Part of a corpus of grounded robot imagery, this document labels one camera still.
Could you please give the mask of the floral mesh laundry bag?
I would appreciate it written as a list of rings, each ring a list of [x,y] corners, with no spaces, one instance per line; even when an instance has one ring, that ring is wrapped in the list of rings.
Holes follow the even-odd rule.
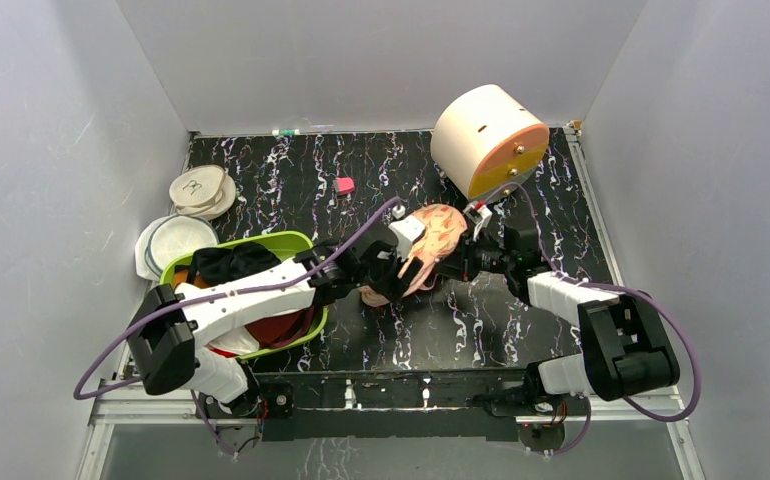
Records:
[[[399,277],[408,280],[408,288],[400,299],[418,290],[430,289],[427,281],[434,277],[434,267],[455,249],[459,236],[467,230],[463,214],[449,205],[429,204],[410,215],[422,220],[426,231],[414,244],[408,259],[403,260]],[[369,287],[362,287],[360,295],[362,302],[369,307],[381,307],[397,301],[388,301]]]

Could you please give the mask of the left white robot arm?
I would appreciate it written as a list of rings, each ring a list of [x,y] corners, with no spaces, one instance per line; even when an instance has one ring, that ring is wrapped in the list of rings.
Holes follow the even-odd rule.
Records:
[[[237,360],[210,350],[218,337],[267,318],[324,308],[368,286],[400,298],[399,276],[424,227],[375,224],[338,248],[318,245],[248,277],[208,289],[161,285],[146,295],[127,343],[146,394],[192,390],[236,416],[255,411],[260,391]]]

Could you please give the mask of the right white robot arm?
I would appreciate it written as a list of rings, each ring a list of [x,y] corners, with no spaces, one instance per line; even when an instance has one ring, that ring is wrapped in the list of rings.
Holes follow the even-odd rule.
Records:
[[[533,362],[520,385],[472,398],[488,411],[511,405],[548,414],[565,395],[613,401],[673,386],[680,379],[676,354],[656,309],[613,287],[591,288],[565,278],[547,261],[536,230],[507,227],[500,240],[465,232],[435,272],[464,282],[481,272],[501,275],[521,303],[579,330],[579,353]]]

